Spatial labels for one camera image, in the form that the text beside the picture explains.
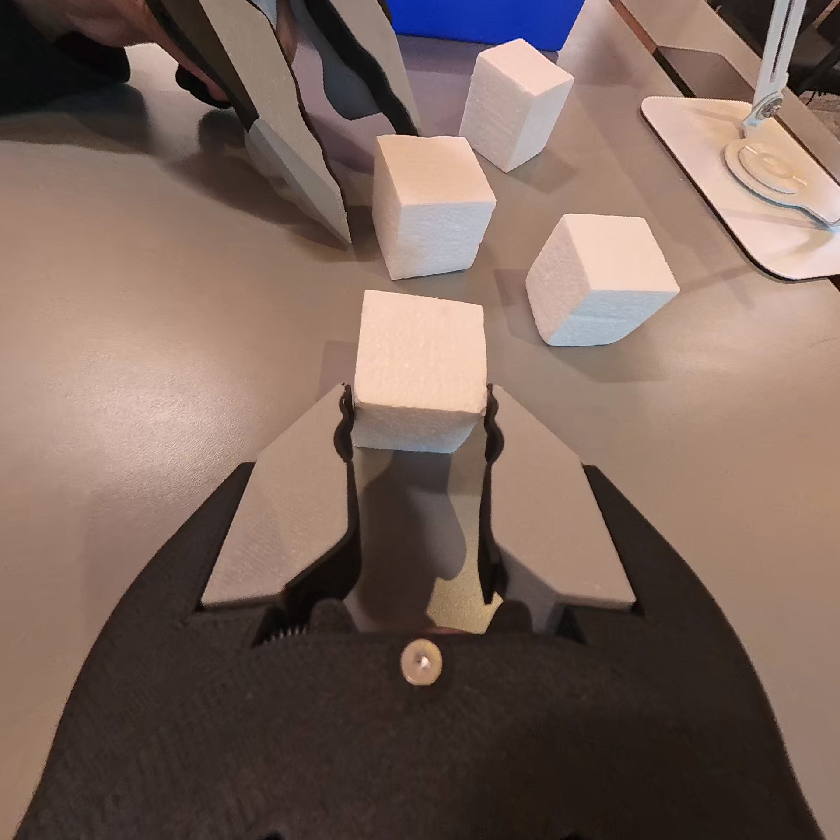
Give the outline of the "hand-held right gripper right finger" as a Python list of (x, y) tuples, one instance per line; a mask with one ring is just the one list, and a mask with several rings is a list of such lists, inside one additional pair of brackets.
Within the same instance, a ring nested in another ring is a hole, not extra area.
[(484, 603), (634, 604), (579, 456), (500, 385), (488, 385), (479, 505)]

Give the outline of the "blue plastic bin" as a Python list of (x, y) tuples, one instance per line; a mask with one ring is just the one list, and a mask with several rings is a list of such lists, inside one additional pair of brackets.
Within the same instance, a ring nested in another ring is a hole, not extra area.
[(433, 39), (499, 45), (524, 39), (558, 51), (583, 1), (389, 1), (395, 32)]

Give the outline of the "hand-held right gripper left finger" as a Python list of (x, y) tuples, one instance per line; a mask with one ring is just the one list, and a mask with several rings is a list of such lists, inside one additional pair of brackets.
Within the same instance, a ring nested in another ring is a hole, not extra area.
[(203, 607), (343, 599), (361, 570), (353, 398), (336, 385), (257, 456)]

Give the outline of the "white-based document stand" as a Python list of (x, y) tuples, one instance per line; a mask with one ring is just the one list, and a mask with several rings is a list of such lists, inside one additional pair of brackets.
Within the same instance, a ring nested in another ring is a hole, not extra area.
[(839, 274), (838, 176), (780, 118), (804, 11), (774, 3), (751, 102), (649, 97), (640, 108), (745, 255), (790, 281)]

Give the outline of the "white foam cube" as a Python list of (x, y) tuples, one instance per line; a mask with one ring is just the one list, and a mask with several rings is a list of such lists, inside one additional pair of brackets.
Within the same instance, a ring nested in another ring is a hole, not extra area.
[(372, 218), (392, 280), (470, 268), (496, 205), (466, 139), (377, 137)]
[(510, 173), (545, 148), (574, 84), (571, 73), (522, 38), (481, 51), (458, 134)]
[(355, 447), (453, 454), (487, 409), (483, 307), (366, 290), (352, 392)]
[(624, 339), (679, 286), (645, 219), (567, 213), (530, 267), (526, 292), (542, 341), (579, 348)]

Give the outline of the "person's left hand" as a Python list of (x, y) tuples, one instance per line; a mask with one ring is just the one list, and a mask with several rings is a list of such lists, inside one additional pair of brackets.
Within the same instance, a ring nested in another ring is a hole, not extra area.
[(203, 82), (213, 102), (230, 104), (228, 95), (169, 36), (144, 1), (98, 2), (98, 11), (86, 22), (87, 34), (109, 47), (155, 44)]

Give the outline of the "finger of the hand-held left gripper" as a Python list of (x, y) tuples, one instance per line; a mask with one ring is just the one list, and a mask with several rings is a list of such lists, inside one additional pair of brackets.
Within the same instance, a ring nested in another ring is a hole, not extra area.
[(245, 146), (258, 172), (349, 245), (341, 187), (302, 107), (270, 18), (243, 1), (148, 5), (183, 55), (224, 91), (245, 129)]
[(421, 120), (387, 2), (331, 1), (340, 68), (326, 73), (334, 110), (347, 120), (381, 113), (398, 134), (420, 136)]

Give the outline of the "person's left forearm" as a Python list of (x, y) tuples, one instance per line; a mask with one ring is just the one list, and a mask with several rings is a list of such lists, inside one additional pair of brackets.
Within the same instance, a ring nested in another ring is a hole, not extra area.
[(130, 76), (124, 48), (101, 45), (75, 31), (43, 35), (15, 2), (1, 2), (3, 116), (124, 84)]

